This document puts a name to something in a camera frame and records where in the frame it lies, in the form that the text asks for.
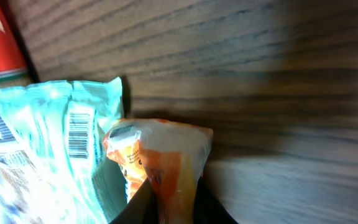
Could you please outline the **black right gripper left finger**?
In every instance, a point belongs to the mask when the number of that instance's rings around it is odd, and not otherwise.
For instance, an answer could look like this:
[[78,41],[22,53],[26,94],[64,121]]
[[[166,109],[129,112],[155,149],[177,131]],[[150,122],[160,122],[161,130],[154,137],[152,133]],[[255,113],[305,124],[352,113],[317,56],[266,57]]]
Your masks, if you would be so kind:
[[158,224],[157,199],[148,179],[110,224]]

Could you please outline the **red white small packet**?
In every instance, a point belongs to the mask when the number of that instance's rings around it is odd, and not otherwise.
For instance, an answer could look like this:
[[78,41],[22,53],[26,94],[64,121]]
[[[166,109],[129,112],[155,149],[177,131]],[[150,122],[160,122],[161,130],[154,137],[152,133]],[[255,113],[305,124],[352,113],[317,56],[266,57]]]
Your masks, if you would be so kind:
[[148,181],[161,223],[193,223],[198,180],[212,140],[210,128],[165,119],[121,119],[103,143],[126,180],[128,203]]

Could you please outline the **teal snack packet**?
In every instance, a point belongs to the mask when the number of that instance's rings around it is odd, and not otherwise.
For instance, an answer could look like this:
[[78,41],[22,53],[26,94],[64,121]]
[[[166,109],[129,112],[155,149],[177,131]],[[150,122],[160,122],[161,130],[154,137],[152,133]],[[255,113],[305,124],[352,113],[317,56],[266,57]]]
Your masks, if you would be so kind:
[[0,86],[0,223],[110,223],[124,179],[103,137],[123,117],[122,81]]

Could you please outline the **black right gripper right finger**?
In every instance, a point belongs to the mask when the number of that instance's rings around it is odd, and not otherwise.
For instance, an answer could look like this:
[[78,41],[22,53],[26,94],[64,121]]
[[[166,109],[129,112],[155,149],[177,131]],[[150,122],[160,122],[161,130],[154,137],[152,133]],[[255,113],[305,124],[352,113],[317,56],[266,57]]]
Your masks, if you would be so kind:
[[193,221],[194,224],[238,224],[214,196],[202,177],[198,179]]

